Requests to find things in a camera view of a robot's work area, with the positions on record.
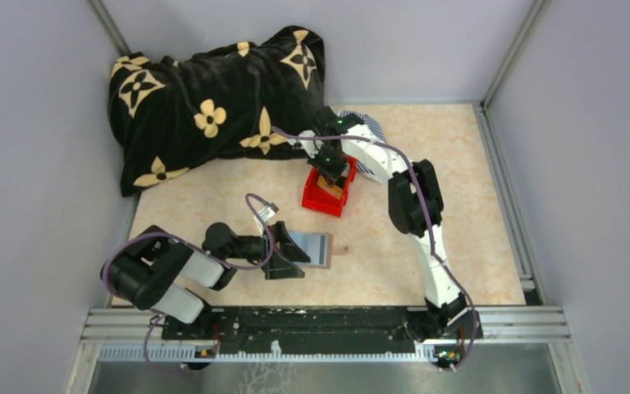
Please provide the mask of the red plastic bin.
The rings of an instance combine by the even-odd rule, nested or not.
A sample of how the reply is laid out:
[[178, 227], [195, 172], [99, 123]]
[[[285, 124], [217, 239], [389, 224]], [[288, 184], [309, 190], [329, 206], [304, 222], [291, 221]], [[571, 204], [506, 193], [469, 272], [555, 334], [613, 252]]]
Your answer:
[[344, 188], [341, 199], [334, 199], [317, 187], [317, 179], [320, 174], [312, 167], [304, 184], [301, 205], [319, 213], [340, 217], [349, 197], [349, 187], [354, 182], [357, 173], [357, 160], [348, 157], [348, 168], [345, 174], [336, 182]]

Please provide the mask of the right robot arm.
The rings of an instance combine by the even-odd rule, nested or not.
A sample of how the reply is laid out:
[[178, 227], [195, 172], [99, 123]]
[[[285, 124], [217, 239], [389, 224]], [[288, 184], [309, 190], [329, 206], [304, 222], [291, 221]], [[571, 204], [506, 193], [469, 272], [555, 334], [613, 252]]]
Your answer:
[[349, 158], [387, 186], [389, 218], [410, 238], [418, 255], [430, 328], [447, 333], [468, 312], [468, 301], [450, 271], [443, 244], [445, 206], [433, 165], [426, 159], [409, 160], [378, 138], [361, 117], [337, 115], [329, 107], [315, 112], [313, 128], [301, 136], [322, 186], [343, 187]]

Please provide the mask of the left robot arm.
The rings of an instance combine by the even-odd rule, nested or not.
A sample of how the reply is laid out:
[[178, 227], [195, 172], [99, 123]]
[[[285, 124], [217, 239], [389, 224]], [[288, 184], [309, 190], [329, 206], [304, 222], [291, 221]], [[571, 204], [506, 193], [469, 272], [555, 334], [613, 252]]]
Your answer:
[[267, 226], [260, 236], [239, 236], [224, 222], [216, 222], [206, 230], [201, 246], [151, 226], [103, 264], [100, 278], [112, 295], [136, 309], [196, 325], [208, 319], [212, 308], [178, 285], [177, 278], [220, 291], [240, 270], [229, 263], [232, 259], [246, 261], [248, 270], [263, 271], [267, 280], [302, 278], [299, 264], [311, 260], [282, 221]]

